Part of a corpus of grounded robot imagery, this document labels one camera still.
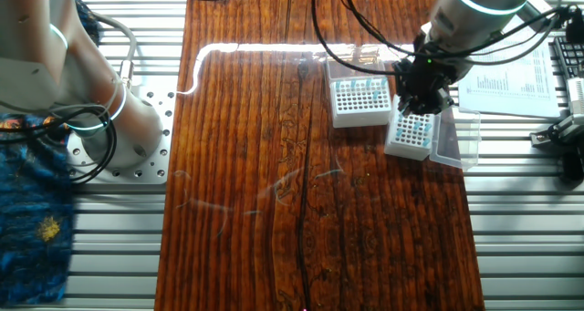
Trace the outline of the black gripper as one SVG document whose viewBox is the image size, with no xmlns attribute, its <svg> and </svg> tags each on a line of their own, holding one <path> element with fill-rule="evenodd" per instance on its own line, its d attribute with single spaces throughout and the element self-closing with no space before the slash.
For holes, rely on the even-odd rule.
<svg viewBox="0 0 584 311">
<path fill-rule="evenodd" d="M 455 66 L 426 58 L 413 61 L 403 58 L 393 63 L 392 69 L 399 74 L 398 111 L 402 115 L 411 113 L 412 95 L 423 95 L 414 99 L 413 113 L 416 115 L 436 115 L 454 104 L 448 92 L 439 89 L 447 87 L 457 78 Z"/>
</svg>

